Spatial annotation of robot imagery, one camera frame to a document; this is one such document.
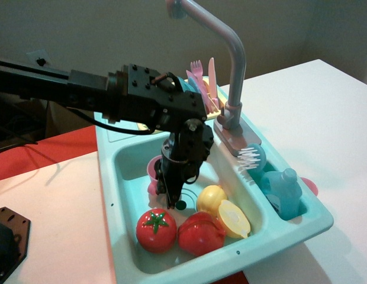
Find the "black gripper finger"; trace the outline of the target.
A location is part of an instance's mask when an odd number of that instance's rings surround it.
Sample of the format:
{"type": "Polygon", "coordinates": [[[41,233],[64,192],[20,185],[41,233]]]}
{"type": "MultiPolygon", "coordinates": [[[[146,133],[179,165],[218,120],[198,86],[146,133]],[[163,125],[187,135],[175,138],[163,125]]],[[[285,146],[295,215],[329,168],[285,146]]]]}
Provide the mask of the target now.
{"type": "Polygon", "coordinates": [[[176,207],[176,203],[181,198],[181,185],[166,185],[166,204],[167,209],[174,209],[176,207]]]}

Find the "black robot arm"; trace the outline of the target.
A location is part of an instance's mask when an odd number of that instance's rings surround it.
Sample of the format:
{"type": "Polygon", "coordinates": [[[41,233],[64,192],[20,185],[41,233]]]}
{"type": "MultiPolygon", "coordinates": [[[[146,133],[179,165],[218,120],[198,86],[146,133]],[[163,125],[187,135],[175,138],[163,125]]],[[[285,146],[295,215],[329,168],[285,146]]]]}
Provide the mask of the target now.
{"type": "Polygon", "coordinates": [[[0,59],[0,92],[53,101],[81,118],[86,111],[101,113],[99,126],[107,130],[124,120],[146,126],[131,135],[169,133],[155,165],[156,193],[166,195],[168,208],[176,206],[184,184],[198,179],[214,142],[201,94],[184,90],[170,72],[130,64],[100,76],[0,59]]]}

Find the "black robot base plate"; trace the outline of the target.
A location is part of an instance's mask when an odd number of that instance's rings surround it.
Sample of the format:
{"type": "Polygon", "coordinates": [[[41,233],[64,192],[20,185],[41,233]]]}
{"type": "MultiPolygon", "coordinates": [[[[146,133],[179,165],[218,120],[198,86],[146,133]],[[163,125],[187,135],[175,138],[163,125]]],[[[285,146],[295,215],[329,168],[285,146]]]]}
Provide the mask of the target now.
{"type": "Polygon", "coordinates": [[[0,283],[4,283],[26,258],[31,221],[7,208],[0,208],[0,283]]]}

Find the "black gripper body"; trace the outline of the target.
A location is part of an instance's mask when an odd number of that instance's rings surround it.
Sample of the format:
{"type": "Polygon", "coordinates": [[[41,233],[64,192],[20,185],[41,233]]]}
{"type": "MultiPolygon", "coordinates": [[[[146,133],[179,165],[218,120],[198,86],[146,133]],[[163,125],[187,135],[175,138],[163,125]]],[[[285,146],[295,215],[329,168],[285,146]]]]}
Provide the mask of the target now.
{"type": "Polygon", "coordinates": [[[171,133],[163,142],[161,158],[154,163],[156,194],[179,197],[185,183],[190,185],[198,179],[213,142],[212,128],[196,118],[185,121],[178,132],[171,133]]]}

